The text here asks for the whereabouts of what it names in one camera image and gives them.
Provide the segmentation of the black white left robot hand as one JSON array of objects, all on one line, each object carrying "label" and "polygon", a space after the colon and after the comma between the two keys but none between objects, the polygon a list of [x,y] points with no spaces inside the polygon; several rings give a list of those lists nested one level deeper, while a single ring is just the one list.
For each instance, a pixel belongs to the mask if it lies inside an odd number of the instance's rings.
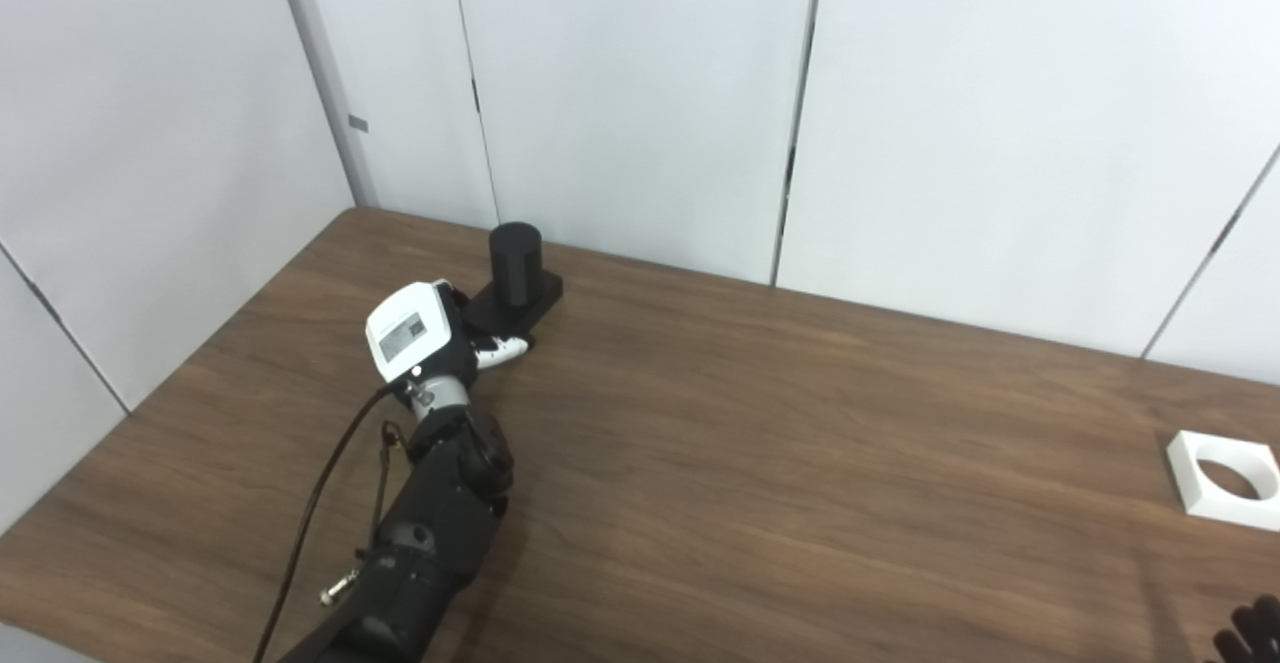
[{"label": "black white left robot hand", "polygon": [[531,349],[525,335],[502,337],[466,324],[470,298],[444,279],[411,283],[367,317],[372,362],[390,394],[421,420],[433,411],[471,404],[480,372]]}]

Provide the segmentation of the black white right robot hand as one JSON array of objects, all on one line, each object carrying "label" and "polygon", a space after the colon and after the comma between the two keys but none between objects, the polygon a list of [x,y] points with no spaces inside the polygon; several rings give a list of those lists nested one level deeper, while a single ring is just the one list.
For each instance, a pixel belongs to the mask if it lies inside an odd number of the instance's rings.
[{"label": "black white right robot hand", "polygon": [[1212,637],[1220,662],[1279,662],[1279,599],[1272,594],[1236,607],[1230,628]]}]

